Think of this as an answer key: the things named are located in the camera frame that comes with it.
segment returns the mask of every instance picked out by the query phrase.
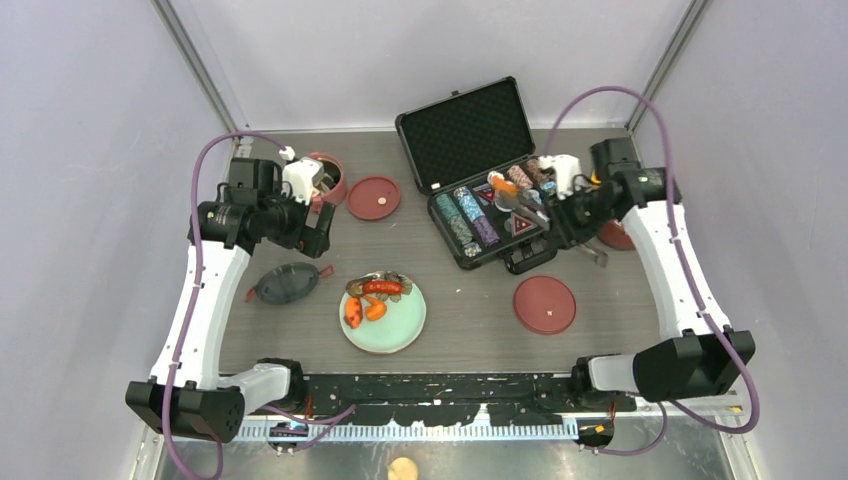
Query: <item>black motor joint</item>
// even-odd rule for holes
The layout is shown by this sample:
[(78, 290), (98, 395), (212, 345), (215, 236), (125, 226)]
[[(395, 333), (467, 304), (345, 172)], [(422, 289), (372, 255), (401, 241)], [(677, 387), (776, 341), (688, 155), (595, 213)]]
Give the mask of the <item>black motor joint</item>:
[(201, 238), (249, 254), (263, 238), (318, 258), (330, 248), (335, 206), (325, 202), (315, 227), (306, 225), (309, 205), (284, 193), (282, 168), (270, 160), (236, 158), (218, 198), (198, 206)]

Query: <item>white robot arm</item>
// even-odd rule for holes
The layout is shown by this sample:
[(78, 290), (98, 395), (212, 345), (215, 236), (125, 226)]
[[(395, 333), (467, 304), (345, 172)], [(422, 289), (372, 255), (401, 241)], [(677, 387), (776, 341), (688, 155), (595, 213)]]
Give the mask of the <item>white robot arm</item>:
[(546, 202), (551, 217), (549, 241), (572, 248), (595, 237), (606, 222), (620, 221), (645, 268), (657, 305), (661, 342), (636, 354), (579, 359), (572, 369), (577, 393), (623, 391), (652, 402), (726, 393), (739, 372), (701, 315), (709, 312), (745, 363), (754, 354), (754, 340), (750, 332), (733, 331), (715, 301), (692, 249), (679, 195), (672, 199), (679, 231), (676, 242), (689, 260), (706, 304), (704, 311), (693, 298), (670, 238), (665, 169), (642, 168), (635, 154), (618, 162), (599, 157), (593, 162), (602, 179), (600, 187), (578, 191), (572, 191), (574, 175), (580, 173), (575, 157), (539, 159), (540, 166), (555, 172), (557, 182), (557, 197)]
[[(312, 186), (323, 174), (319, 162), (304, 158), (279, 165), (234, 159), (229, 181), (200, 213), (203, 280), (174, 381), (172, 431), (181, 436), (227, 442), (245, 414), (271, 402), (297, 405), (305, 396), (297, 362), (264, 359), (250, 370), (221, 377), (218, 362), (230, 307), (253, 249), (262, 238), (317, 258), (329, 248), (334, 206), (324, 203), (315, 227), (305, 225)], [(283, 193), (283, 185), (289, 191)], [(173, 348), (194, 289), (196, 246), (188, 266), (171, 330), (147, 382), (130, 382), (126, 402), (150, 427), (161, 431), (162, 395)]]

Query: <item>red pot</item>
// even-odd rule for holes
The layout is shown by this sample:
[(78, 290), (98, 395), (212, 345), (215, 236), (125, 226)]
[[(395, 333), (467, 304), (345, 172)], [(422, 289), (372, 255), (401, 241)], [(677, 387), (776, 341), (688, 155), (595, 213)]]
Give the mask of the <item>red pot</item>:
[(347, 197), (347, 181), (345, 180), (344, 168), (342, 168), (341, 162), (329, 153), (312, 152), (307, 156), (313, 160), (318, 160), (323, 163), (324, 170), (326, 172), (329, 173), (333, 167), (335, 167), (335, 169), (339, 172), (339, 181), (336, 183), (335, 187), (326, 194), (314, 195), (312, 197), (312, 206), (310, 207), (312, 213), (319, 213), (324, 202), (330, 202), (337, 207), (344, 203), (344, 199)]

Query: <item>orange pepper slice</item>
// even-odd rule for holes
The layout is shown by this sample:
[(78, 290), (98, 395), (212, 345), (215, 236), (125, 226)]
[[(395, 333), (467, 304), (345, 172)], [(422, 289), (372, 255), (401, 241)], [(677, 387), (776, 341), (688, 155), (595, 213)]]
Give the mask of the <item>orange pepper slice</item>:
[(350, 328), (356, 328), (362, 323), (362, 302), (358, 298), (350, 297), (347, 299), (344, 318), (345, 323), (350, 325)]
[(389, 310), (389, 307), (387, 307), (384, 302), (377, 300), (371, 295), (365, 295), (362, 298), (364, 298), (368, 301), (368, 303), (371, 304), (365, 307), (365, 318), (371, 320), (372, 322), (383, 318), (383, 315), (385, 315), (386, 312)]

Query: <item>case handle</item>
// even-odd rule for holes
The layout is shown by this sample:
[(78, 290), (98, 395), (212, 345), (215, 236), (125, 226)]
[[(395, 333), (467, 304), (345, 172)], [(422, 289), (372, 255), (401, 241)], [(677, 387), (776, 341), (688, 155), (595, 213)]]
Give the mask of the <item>case handle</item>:
[(532, 268), (538, 267), (539, 265), (552, 260), (556, 257), (556, 254), (556, 249), (545, 250), (518, 262), (513, 262), (512, 255), (510, 254), (504, 258), (504, 265), (506, 265), (506, 269), (509, 270), (509, 273), (513, 275), (521, 275)]

